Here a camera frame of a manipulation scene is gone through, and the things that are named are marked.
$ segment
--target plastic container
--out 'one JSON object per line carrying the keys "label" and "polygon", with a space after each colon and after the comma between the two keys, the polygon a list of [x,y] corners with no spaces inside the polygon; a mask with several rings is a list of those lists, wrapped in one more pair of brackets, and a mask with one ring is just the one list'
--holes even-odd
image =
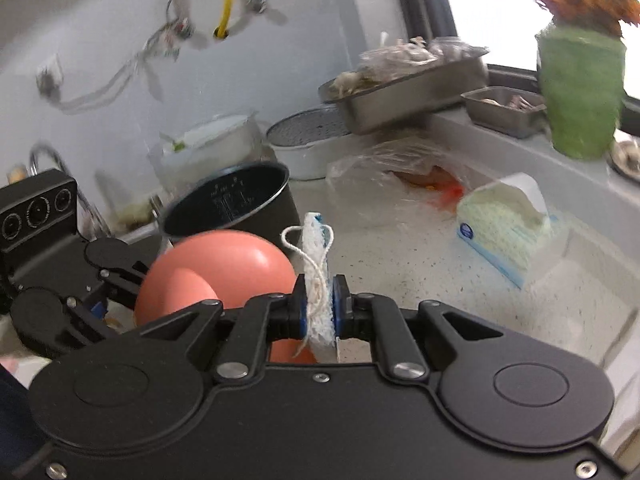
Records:
{"label": "plastic container", "polygon": [[174,196],[219,170],[262,155],[260,130],[252,114],[217,116],[175,137],[175,143],[185,147],[175,151],[176,144],[162,141],[148,154],[158,180]]}
{"label": "plastic container", "polygon": [[[518,110],[508,107],[507,104],[514,95],[521,96],[533,108]],[[471,120],[485,128],[517,139],[525,139],[546,128],[546,105],[542,95],[506,86],[489,86],[462,94],[462,98],[465,100],[466,113]],[[483,99],[491,99],[502,106],[484,102]]]}

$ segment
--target green vase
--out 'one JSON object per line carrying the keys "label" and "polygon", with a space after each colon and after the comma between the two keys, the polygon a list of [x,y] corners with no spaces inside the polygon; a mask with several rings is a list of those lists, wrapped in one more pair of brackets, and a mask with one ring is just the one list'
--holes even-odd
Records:
{"label": "green vase", "polygon": [[626,46],[595,30],[551,24],[537,36],[538,79],[556,150],[600,158],[618,126]]}

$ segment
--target plastic bag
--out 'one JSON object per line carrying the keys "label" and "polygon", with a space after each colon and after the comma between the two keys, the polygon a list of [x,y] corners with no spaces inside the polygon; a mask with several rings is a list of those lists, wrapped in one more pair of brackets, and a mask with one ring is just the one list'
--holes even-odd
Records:
{"label": "plastic bag", "polygon": [[429,44],[429,52],[445,63],[460,61],[469,57],[483,56],[486,49],[479,46],[471,46],[456,36],[443,36],[434,38]]}
{"label": "plastic bag", "polygon": [[332,205],[358,225],[452,218],[470,188],[468,168],[450,152],[419,137],[383,142],[327,169]]}
{"label": "plastic bag", "polygon": [[399,77],[421,72],[438,58],[427,50],[420,37],[408,43],[398,40],[395,45],[367,50],[360,54],[360,71],[373,81],[387,83]]}

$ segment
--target metal tray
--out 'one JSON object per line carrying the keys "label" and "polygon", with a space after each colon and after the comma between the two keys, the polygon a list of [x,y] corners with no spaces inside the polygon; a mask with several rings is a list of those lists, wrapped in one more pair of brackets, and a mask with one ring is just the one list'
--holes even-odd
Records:
{"label": "metal tray", "polygon": [[[531,110],[516,110],[507,108],[507,104],[514,95],[519,95],[534,108]],[[525,92],[506,86],[489,86],[481,90],[462,94],[465,100],[466,113],[475,124],[497,130],[517,139],[525,139],[546,128],[545,99],[533,92]],[[504,106],[485,103],[482,99],[491,99]]]}
{"label": "metal tray", "polygon": [[606,159],[616,173],[640,184],[640,170],[629,164],[631,154],[640,158],[640,148],[636,140],[614,140]]}
{"label": "metal tray", "polygon": [[477,57],[432,66],[341,99],[332,97],[334,80],[318,93],[323,102],[336,105],[352,133],[364,134],[418,112],[446,108],[460,102],[460,94],[484,88],[489,75],[482,56],[488,52],[482,49]]}

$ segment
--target black pot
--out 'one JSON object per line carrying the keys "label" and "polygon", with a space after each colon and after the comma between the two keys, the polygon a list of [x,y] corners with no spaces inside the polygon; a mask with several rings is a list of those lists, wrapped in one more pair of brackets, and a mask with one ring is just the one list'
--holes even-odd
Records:
{"label": "black pot", "polygon": [[[172,242],[213,229],[246,231],[282,246],[280,233],[300,225],[289,189],[289,170],[277,162],[248,162],[221,170],[171,204],[160,229]],[[289,239],[297,243],[299,232]]]}

